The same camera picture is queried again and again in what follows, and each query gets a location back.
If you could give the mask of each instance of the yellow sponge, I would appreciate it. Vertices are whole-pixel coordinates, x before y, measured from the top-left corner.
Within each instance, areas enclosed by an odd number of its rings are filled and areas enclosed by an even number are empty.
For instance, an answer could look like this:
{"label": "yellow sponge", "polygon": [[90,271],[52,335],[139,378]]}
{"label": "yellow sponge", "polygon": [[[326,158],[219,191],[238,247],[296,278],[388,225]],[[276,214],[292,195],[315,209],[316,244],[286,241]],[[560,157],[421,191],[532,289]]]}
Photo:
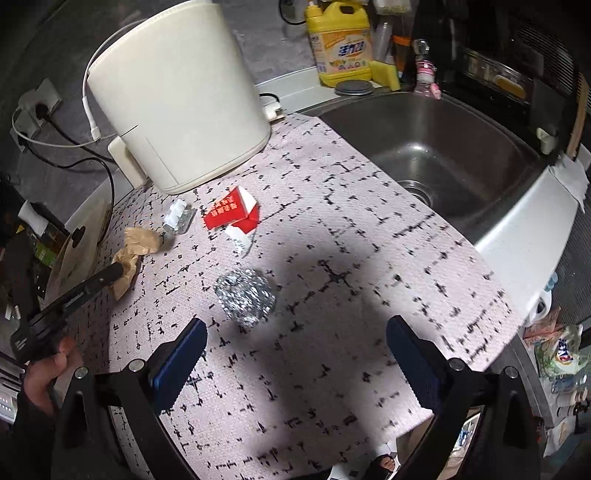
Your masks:
{"label": "yellow sponge", "polygon": [[369,62],[371,70],[371,78],[375,83],[379,83],[383,87],[388,87],[390,90],[400,90],[400,82],[398,81],[398,70],[394,65],[389,65],[377,60]]}

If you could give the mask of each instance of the crumpled foil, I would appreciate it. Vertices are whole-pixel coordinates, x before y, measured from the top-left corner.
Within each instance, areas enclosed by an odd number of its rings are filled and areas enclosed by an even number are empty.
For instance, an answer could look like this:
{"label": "crumpled foil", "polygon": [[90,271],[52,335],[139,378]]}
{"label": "crumpled foil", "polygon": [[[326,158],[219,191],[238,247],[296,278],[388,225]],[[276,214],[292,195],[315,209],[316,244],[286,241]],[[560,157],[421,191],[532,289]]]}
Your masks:
{"label": "crumpled foil", "polygon": [[265,320],[275,307],[269,281],[250,268],[238,268],[219,277],[213,291],[226,316],[245,327]]}

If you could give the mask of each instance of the wall outlet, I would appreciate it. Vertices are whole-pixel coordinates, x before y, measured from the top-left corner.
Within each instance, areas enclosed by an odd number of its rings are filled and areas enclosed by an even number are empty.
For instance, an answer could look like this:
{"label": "wall outlet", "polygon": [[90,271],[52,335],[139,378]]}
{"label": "wall outlet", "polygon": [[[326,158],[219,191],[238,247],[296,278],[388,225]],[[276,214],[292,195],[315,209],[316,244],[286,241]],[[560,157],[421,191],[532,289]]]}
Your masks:
{"label": "wall outlet", "polygon": [[29,90],[23,93],[18,100],[18,106],[21,110],[28,112],[37,125],[41,127],[45,120],[38,119],[35,114],[35,107],[38,103],[47,105],[50,115],[61,105],[61,97],[49,79],[43,80],[37,90]]}
{"label": "wall outlet", "polygon": [[[29,112],[27,111],[22,111],[18,114],[18,117],[14,121],[14,126],[20,133],[25,134],[29,138],[33,138],[33,135],[35,135],[40,130],[37,122],[31,118],[31,115],[29,115]],[[10,135],[17,144],[18,149],[21,152],[24,152],[25,147],[18,142],[18,135],[12,126],[10,128]]]}

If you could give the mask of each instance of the yellow bottle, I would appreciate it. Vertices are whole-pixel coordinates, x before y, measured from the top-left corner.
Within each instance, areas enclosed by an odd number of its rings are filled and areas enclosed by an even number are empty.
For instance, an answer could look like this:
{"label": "yellow bottle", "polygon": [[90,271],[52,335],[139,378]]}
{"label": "yellow bottle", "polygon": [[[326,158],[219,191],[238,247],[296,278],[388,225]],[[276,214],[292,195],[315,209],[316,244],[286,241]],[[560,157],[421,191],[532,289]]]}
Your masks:
{"label": "yellow bottle", "polygon": [[332,2],[324,13],[309,5],[306,25],[322,83],[335,87],[343,80],[371,80],[369,18],[362,5]]}

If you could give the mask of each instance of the crumpled paper bag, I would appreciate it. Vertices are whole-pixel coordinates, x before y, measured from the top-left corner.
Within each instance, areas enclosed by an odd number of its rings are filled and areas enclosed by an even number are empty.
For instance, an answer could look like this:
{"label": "crumpled paper bag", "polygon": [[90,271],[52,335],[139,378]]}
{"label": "crumpled paper bag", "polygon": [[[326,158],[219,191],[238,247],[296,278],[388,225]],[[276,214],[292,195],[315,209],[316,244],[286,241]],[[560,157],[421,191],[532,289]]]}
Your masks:
{"label": "crumpled paper bag", "polygon": [[139,256],[156,253],[162,245],[162,238],[153,230],[126,227],[124,244],[125,246],[113,256],[112,261],[123,265],[123,276],[112,286],[115,300],[119,300],[129,289],[137,270]]}

